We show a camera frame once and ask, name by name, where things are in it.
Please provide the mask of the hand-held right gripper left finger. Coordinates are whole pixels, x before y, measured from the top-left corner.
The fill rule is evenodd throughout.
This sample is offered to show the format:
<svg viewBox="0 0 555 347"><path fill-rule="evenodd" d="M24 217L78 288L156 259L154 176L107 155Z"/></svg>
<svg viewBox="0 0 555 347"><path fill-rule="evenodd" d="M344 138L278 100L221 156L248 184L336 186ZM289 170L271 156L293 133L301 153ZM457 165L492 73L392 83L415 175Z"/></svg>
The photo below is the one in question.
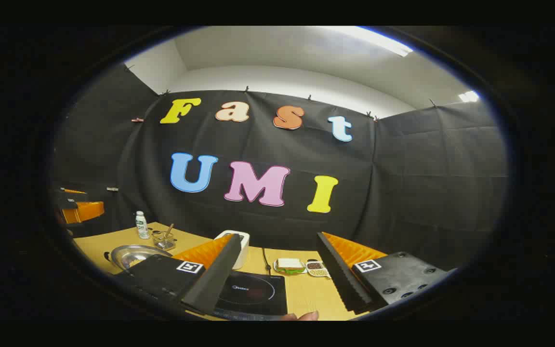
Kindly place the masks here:
<svg viewBox="0 0 555 347"><path fill-rule="evenodd" d="M213 314L241 250L233 235L205 242L178 255L149 254L132 265L119 259L117 286L170 314Z"/></svg>

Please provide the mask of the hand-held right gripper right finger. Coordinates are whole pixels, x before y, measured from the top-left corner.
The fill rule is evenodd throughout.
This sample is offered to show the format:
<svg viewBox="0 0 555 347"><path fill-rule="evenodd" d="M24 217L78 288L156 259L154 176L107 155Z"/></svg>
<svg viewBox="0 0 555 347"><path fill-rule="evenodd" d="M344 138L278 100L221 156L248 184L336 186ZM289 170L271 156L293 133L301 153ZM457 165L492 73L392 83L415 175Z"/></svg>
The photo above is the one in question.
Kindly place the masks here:
<svg viewBox="0 0 555 347"><path fill-rule="evenodd" d="M346 310L355 314L394 305L453 273L405 251L385 254L324 231L317 233L317 252Z"/></svg>

